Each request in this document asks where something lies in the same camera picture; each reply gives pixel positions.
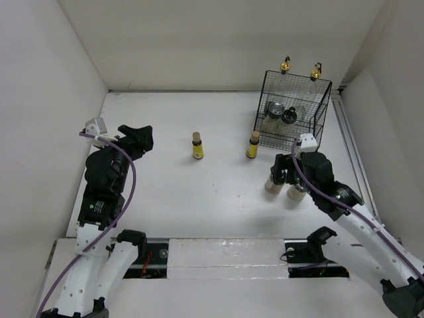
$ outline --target glass bottle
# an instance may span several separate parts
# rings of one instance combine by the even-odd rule
[[[290,57],[287,56],[284,63],[280,65],[280,73],[274,78],[271,84],[271,89],[266,97],[265,106],[270,103],[282,103],[283,96],[288,89],[287,73],[290,70]]]
[[[297,110],[297,119],[298,121],[305,120],[306,117],[306,109],[308,106],[310,107],[312,102],[315,102],[317,98],[317,80],[321,77],[322,72],[322,64],[316,63],[315,69],[311,72],[309,77],[309,81],[302,88],[300,94],[297,95],[297,101],[294,103],[294,107]]]
[[[265,118],[262,122],[262,131],[264,133],[275,134],[278,130],[278,123],[283,115],[284,106],[280,103],[270,102],[265,109]]]
[[[321,77],[322,64],[316,63],[315,69],[311,72],[310,81],[301,92],[299,98],[304,101],[315,101],[317,96],[317,80]]]
[[[296,119],[296,108],[290,107],[289,109],[286,109],[279,120],[277,134],[280,136],[291,137]]]

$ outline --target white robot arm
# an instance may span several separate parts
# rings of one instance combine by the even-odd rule
[[[371,285],[396,317],[416,317],[424,310],[424,262],[377,222],[352,189],[335,181],[330,161],[316,149],[312,134],[301,135],[292,154],[280,157],[280,168],[286,171],[287,183],[301,183],[316,206],[362,248],[346,244],[323,227],[308,237],[310,249]]]

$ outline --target white table surface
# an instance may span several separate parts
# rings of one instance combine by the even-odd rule
[[[44,294],[74,257],[75,243],[76,240],[73,238],[58,241]],[[202,257],[197,260],[193,259],[199,250],[193,244],[199,243],[187,243],[190,249],[186,248],[186,243],[175,240],[169,248],[171,269],[178,268],[185,272],[174,273],[174,276],[178,274],[178,277],[174,279],[123,280],[107,306],[110,317],[393,317],[380,296],[354,276],[352,278],[287,279],[286,265],[282,262],[276,263],[282,248],[276,241],[271,240],[269,244],[259,243],[256,247],[233,246],[230,248],[232,252],[236,250],[240,252],[233,257],[231,253],[227,253],[227,246],[212,247],[208,251],[203,249]],[[261,254],[261,252],[252,252],[252,248],[270,252]],[[248,268],[254,269],[255,274],[262,272],[265,275],[259,274],[255,279],[248,279],[246,277]],[[278,270],[281,278],[275,275],[273,279],[268,275]],[[212,277],[207,277],[200,271],[207,272]],[[62,284],[52,295],[46,309],[54,305],[61,289]]]
[[[109,133],[118,134],[122,124],[152,125],[154,138],[153,150],[135,162],[136,193],[116,233],[133,229],[165,238],[299,238],[324,225],[343,232],[310,197],[291,201],[288,185],[277,196],[265,192],[264,182],[281,151],[260,147],[255,159],[245,156],[259,97],[257,92],[109,93],[101,111]],[[202,137],[202,160],[192,157],[194,131]],[[333,163],[336,179],[358,191],[332,103],[320,151]],[[127,180],[125,198],[131,173]],[[85,185],[83,179],[68,237],[76,236]]]

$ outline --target black wire basket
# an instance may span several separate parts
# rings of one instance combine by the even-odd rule
[[[258,112],[254,122],[254,130],[260,132],[259,145],[290,151],[293,140],[301,134],[312,133],[317,140],[318,146],[321,144],[323,135],[325,116],[330,100],[331,81],[317,79],[315,88],[316,95],[313,100],[300,98],[302,92],[311,83],[311,79],[306,76],[286,74],[286,88],[284,92],[271,93],[273,83],[278,81],[281,74],[275,71],[266,71],[262,91],[260,94]],[[295,123],[282,128],[277,127],[279,121],[267,121],[267,103],[269,100],[281,103],[284,109],[294,107],[297,113]]]

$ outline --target cork stopper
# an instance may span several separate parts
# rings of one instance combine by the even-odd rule
[[[194,142],[199,142],[200,141],[200,133],[195,131],[193,132],[193,141]]]
[[[253,131],[252,132],[252,136],[251,136],[251,141],[256,142],[259,140],[259,132],[258,131]]]

